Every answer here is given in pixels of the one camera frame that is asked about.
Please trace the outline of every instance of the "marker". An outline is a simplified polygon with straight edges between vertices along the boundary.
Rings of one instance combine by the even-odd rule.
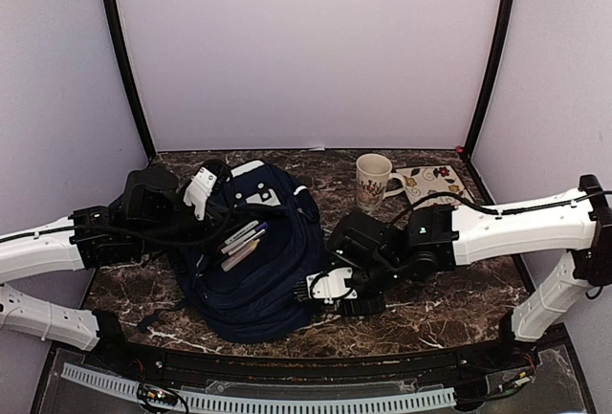
[[[235,253],[238,253],[244,247],[246,247],[249,242],[252,242],[253,240],[258,239],[259,237],[261,237],[265,233],[266,233],[266,228],[263,228],[263,229],[259,230],[258,232],[253,234],[251,237],[247,238],[244,242],[241,242],[239,245],[237,245],[234,249],[231,249],[229,251],[229,253],[228,253],[229,256],[234,256]]]
[[[236,264],[238,264],[240,261],[242,261],[247,256],[249,256],[251,253],[253,253],[255,249],[257,248],[257,246],[259,245],[259,242],[261,242],[259,239],[253,240],[245,248],[243,248],[238,253],[236,253],[234,256],[226,259],[223,263],[221,263],[221,269],[223,269],[224,272],[229,271]]]
[[[224,242],[224,245],[231,245],[232,243],[234,243],[236,240],[238,240],[240,237],[242,237],[244,234],[246,234],[247,232],[249,232],[251,229],[254,229],[257,225],[259,224],[259,222],[257,220],[253,220],[250,223],[248,223],[246,226],[244,226],[242,229],[240,229],[238,232],[236,232],[235,234],[232,235],[232,237],[230,237],[229,239],[227,239]]]
[[[240,237],[238,237],[236,240],[234,240],[231,244],[223,247],[221,249],[221,253],[223,254],[231,254],[231,251],[233,249],[235,249],[236,247],[241,247],[242,244],[244,244],[246,241],[251,241],[251,237],[256,234],[258,231],[260,231],[261,229],[267,229],[268,228],[268,223],[262,223],[261,225],[257,226],[255,229],[250,230],[249,232],[242,234]]]

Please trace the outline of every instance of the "backpack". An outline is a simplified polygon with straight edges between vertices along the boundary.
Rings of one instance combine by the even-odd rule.
[[[266,222],[256,250],[225,272],[215,251],[179,249],[168,254],[186,300],[208,327],[230,342],[283,338],[310,324],[316,306],[295,298],[295,285],[324,269],[325,247],[315,200],[306,186],[274,165],[253,161],[232,170],[232,231],[249,221]],[[225,183],[208,199],[228,207]]]

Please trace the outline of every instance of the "floral coaster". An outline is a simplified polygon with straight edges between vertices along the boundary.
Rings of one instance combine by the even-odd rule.
[[[405,193],[411,203],[427,194],[440,191],[454,192],[474,202],[470,192],[450,165],[400,168],[396,172],[405,176]],[[458,202],[451,197],[439,197],[424,203],[424,206],[434,204],[458,204]]]

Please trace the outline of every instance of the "marble countertop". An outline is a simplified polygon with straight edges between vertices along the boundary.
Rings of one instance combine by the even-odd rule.
[[[151,166],[162,166],[183,182],[200,164],[220,158],[235,166],[254,159],[273,163],[307,185],[320,208],[327,234],[355,207],[355,160],[364,150],[215,151],[161,153]],[[396,168],[450,165],[476,202],[481,196],[453,151],[384,150]],[[405,195],[386,199],[374,216],[390,220],[407,203]],[[497,323],[520,304],[527,292],[510,256],[481,261],[455,272],[434,274],[425,285],[399,286],[385,294],[387,311],[366,318],[322,315],[287,337],[260,344],[223,341],[195,311],[167,313],[145,334],[136,324],[154,309],[168,308],[182,292],[165,259],[145,267],[137,263],[101,268],[85,302],[88,309],[120,317],[128,340],[168,349],[271,358],[333,358],[393,355],[457,347],[496,337]]]

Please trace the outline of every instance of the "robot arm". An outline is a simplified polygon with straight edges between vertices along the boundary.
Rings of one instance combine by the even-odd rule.
[[[568,250],[536,292],[502,320],[503,340],[533,342],[586,291],[612,283],[612,209],[596,177],[581,177],[579,188],[559,195],[484,210],[420,208],[404,230],[351,213],[330,238],[336,268],[310,275],[296,293],[364,315],[381,312],[381,292],[406,279],[422,281],[499,255]],[[363,297],[366,307],[359,304]],[[367,303],[370,297],[378,302]]]
[[[6,285],[18,278],[45,272],[77,271],[128,262],[132,257],[161,250],[155,244],[121,231],[128,229],[165,237],[206,224],[205,210],[216,174],[202,167],[185,189],[176,193],[177,178],[163,169],[128,175],[121,197],[109,207],[89,207],[70,217],[28,231],[0,237],[0,328],[65,342],[90,351],[101,340],[122,341],[117,318],[104,311],[65,308],[22,294]]]

